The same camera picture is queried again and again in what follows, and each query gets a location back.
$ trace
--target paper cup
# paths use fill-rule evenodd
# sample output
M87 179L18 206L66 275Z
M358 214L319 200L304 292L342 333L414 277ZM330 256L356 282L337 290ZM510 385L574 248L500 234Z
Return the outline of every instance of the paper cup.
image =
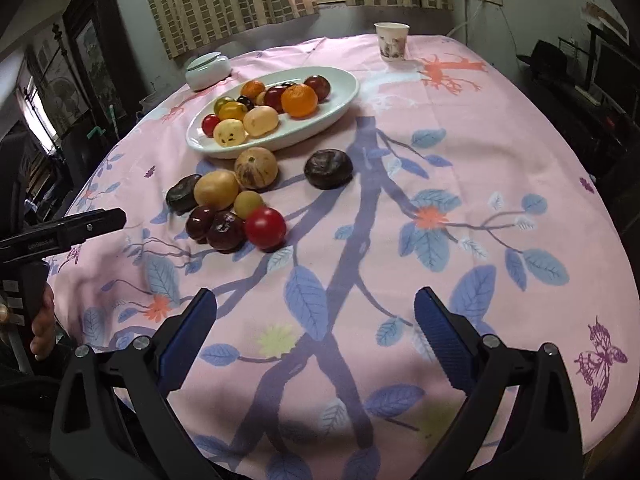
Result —
M376 23L376 34L382 59L396 61L404 59L409 25L404 23Z

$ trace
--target white oval plate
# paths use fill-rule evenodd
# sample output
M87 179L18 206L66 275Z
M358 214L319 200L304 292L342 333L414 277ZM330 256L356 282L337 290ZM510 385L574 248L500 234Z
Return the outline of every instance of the white oval plate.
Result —
M352 73L330 66L303 66L273 72L257 79L262 81L268 88L287 81L302 83L310 75L321 75L331 83L329 97L318 105L318 110L310 117L294 119L289 114L280 114L280 124L272 134L248 140L239 146L223 148L215 140L209 139L203 133L200 125L206 115L213 113L213 103L217 99L223 96L229 96L233 99L240 97L241 84L228 92L216 96L193 118L187 129L186 140L188 146L213 158L236 158L240 153L252 146L262 146L275 152L319 134L346 113L351 101L358 94L360 83Z

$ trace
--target screw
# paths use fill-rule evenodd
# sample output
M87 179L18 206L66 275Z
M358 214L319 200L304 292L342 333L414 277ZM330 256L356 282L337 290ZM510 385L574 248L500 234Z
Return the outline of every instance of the screw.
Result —
M76 348L76 357L83 358L89 353L89 347L87 345L81 345Z
M553 343L545 343L542 349L545 351L546 354L558 355L558 347Z
M151 339L149 339L146 335L141 335L133 340L133 348L136 350L144 350L151 344Z
M498 346L500 346L500 340L493 334L487 334L486 336L484 336L482 338L482 343L487 348L498 348Z

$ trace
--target pink tablecloth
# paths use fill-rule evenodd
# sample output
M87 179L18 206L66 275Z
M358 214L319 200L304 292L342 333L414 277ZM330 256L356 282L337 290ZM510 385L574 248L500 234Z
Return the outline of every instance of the pink tablecloth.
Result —
M70 210L118 206L126 228L50 261L59 318L96 349L123 348L199 288L215 292L218 320L169 400L204 455L252 478L415 472L463 400L414 323L425 285L507 345L559 346L585 450L634 396L638 294L587 173L464 46L414 36L408 54L387 64L375 36L318 39L235 58L232 78L199 94L182 88L116 146ZM287 216L286 246L219 254L195 244L164 195L226 163L187 148L191 118L239 82L304 65L349 70L362 88L337 124L277 153L281 180L264 198ZM350 154L350 184L306 183L304 161L319 148Z

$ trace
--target table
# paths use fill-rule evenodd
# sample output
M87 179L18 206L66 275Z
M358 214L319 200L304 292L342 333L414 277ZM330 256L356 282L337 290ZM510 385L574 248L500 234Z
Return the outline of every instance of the table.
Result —
M153 333L202 286L214 291L218 320L169 402L204 455L251 478L416 471L463 401L416 330L413 297L426 285L508 346L558 345L585 451L632 402L638 294L587 173L526 97L463 45L412 36L407 52L387 64L375 36L320 38L237 57L231 78L206 91L181 88L114 148L69 211L119 206L125 229L50 259L58 317L100 351ZM264 198L287 218L286 246L197 245L164 195L183 176L229 165L187 148L191 118L239 82L303 65L349 70L362 86L338 123L277 152L280 179ZM350 184L306 183L304 162L321 148L350 154ZM474 465L495 452L514 395Z

